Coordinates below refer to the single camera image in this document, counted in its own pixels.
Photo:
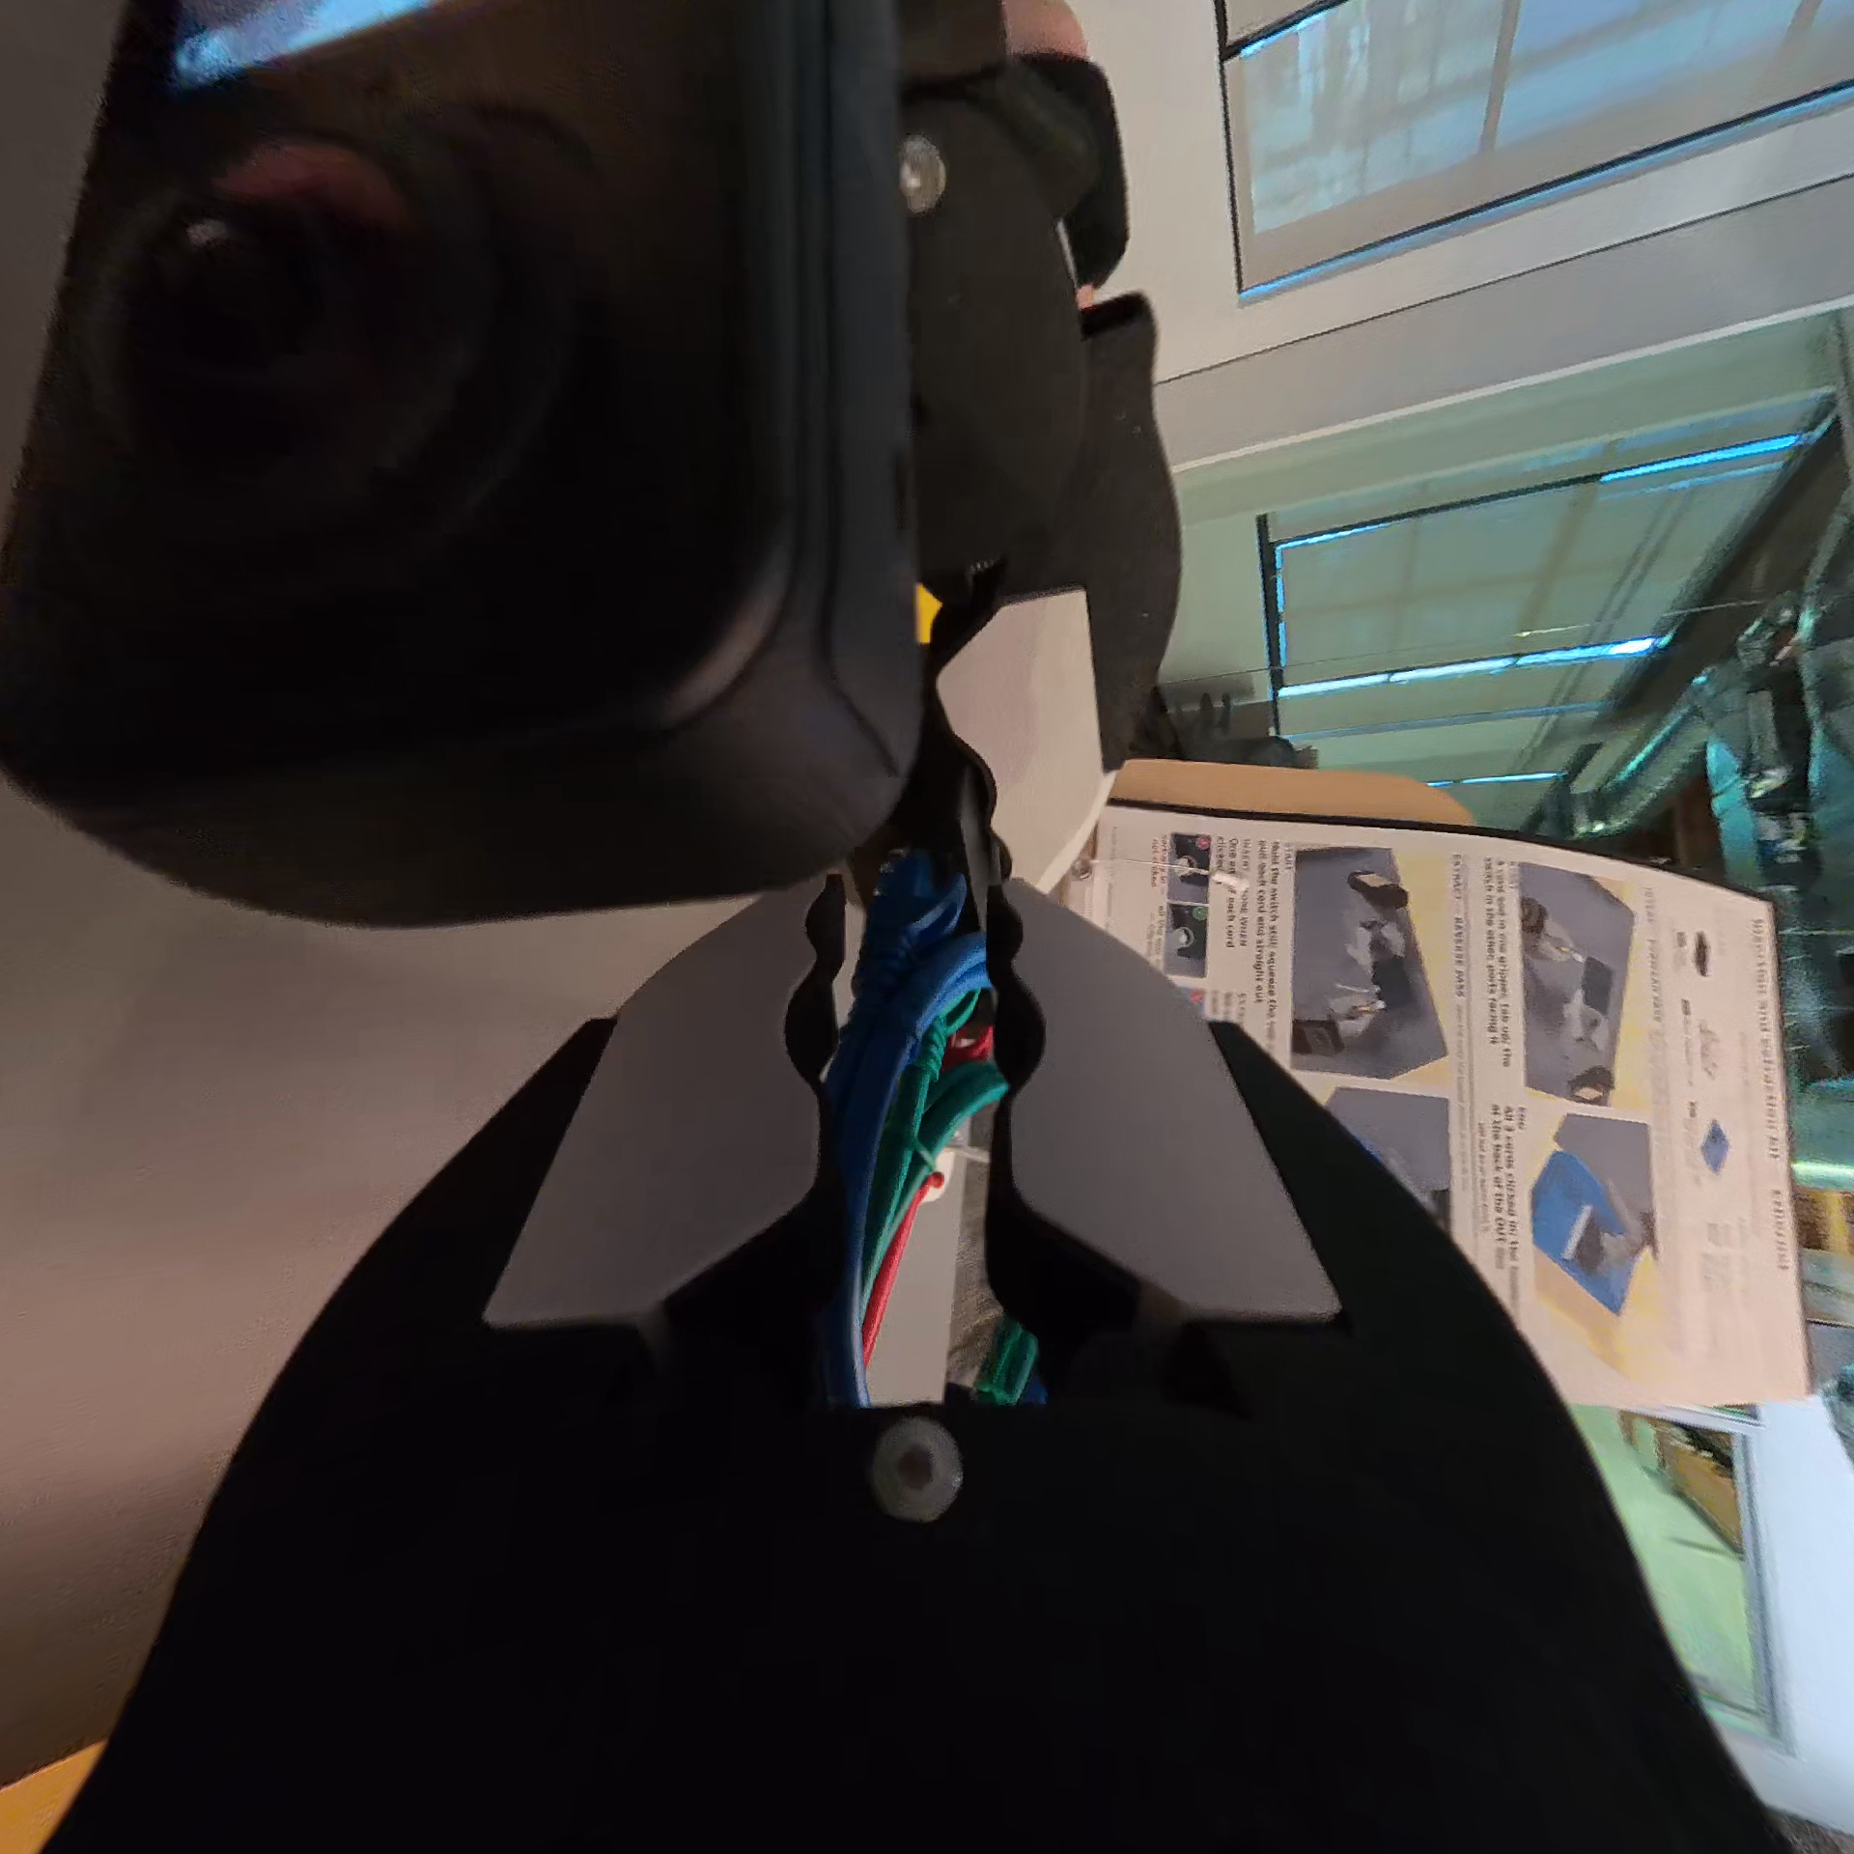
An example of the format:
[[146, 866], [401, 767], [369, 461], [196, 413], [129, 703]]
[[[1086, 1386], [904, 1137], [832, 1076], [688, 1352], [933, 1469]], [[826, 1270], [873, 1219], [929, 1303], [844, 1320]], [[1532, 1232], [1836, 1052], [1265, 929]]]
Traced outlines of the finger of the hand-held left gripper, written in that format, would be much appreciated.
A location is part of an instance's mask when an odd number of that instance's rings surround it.
[[1053, 895], [1110, 799], [1086, 591], [994, 610], [929, 668], [912, 775], [912, 846], [966, 904], [1018, 882]]

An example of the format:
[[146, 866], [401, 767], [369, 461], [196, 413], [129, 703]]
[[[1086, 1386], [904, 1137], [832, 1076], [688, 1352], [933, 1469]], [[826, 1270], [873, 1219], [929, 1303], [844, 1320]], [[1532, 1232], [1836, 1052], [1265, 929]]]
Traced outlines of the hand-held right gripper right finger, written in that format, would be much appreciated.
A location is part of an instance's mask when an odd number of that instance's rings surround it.
[[1187, 1320], [1334, 1318], [1336, 1292], [1187, 994], [1027, 883], [993, 893], [989, 927], [1009, 1080], [1001, 1214]]

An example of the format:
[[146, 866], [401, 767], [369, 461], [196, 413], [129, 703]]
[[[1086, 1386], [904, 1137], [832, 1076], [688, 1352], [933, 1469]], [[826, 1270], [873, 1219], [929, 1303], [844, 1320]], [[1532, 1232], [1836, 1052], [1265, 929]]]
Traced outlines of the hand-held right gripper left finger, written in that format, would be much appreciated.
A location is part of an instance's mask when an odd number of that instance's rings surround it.
[[483, 1318], [630, 1325], [796, 1209], [827, 1164], [843, 882], [769, 893], [615, 1011]]

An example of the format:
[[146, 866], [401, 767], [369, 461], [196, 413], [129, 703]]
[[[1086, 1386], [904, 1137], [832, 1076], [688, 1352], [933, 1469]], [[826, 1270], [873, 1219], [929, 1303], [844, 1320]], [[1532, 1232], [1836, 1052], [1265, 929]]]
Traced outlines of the instruction poster board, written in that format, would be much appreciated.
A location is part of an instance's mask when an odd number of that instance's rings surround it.
[[1773, 908], [1363, 772], [1132, 759], [1064, 896], [1449, 1232], [1568, 1401], [1814, 1390]]

